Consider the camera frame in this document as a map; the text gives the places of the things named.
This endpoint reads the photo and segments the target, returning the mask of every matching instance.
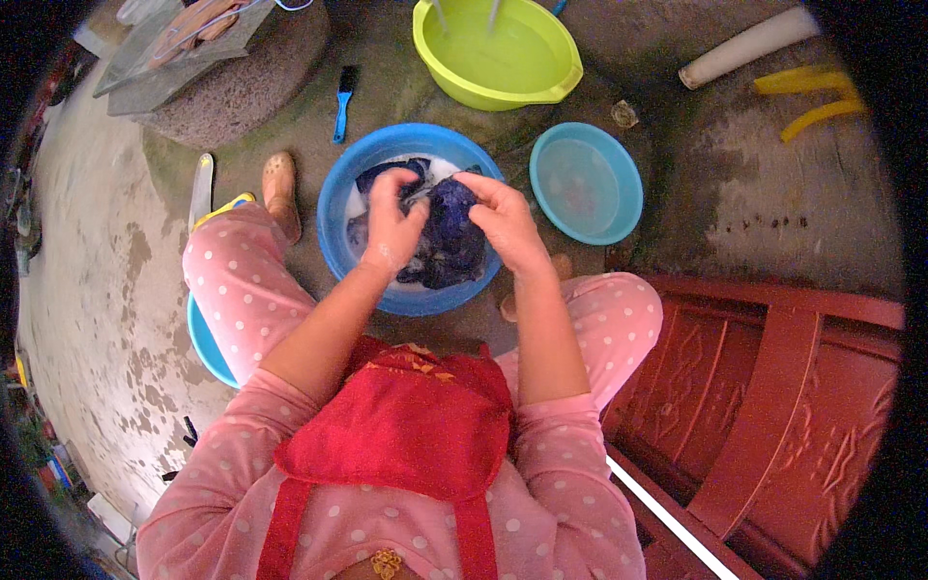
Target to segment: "lime green plastic basin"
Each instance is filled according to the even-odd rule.
[[[457,102],[479,110],[557,103],[574,90],[583,64],[574,39],[530,0],[441,0],[448,32],[432,0],[413,10],[413,41],[432,78]]]

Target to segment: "pink shirt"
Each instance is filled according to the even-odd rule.
[[[142,578],[254,578],[283,481],[274,449],[317,412],[305,394],[256,370],[139,529]],[[593,397],[517,412],[515,457],[486,493],[499,578],[644,578],[631,508],[609,481]],[[461,577],[453,510],[426,496],[321,485],[302,527],[291,578],[328,579],[381,548],[422,578]]]

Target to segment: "pink polka dot pajamas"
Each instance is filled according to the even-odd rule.
[[[257,368],[315,305],[284,267],[286,243],[267,211],[247,204],[187,245],[185,280],[243,386],[140,528],[143,578],[255,577],[284,479],[272,453],[318,412]],[[514,455],[486,494],[499,578],[644,578],[631,508],[609,481],[599,413],[656,342],[660,299],[627,273],[562,290],[592,393],[517,408]],[[515,400],[518,352],[497,362]],[[449,504],[367,485],[314,488],[290,577],[331,578],[381,548],[423,578],[461,577]]]

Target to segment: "apron strap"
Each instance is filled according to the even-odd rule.
[[[454,504],[464,580],[496,580],[496,549],[483,494]]]
[[[300,521],[313,485],[292,477],[280,484],[274,515],[258,559],[258,580],[288,580],[300,534]]]

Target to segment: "red apron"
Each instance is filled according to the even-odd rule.
[[[362,337],[342,390],[274,452],[287,479],[258,560],[259,580],[286,580],[314,484],[366,483],[452,504],[465,580],[497,578],[486,489],[506,455],[512,403],[489,358],[438,359]]]

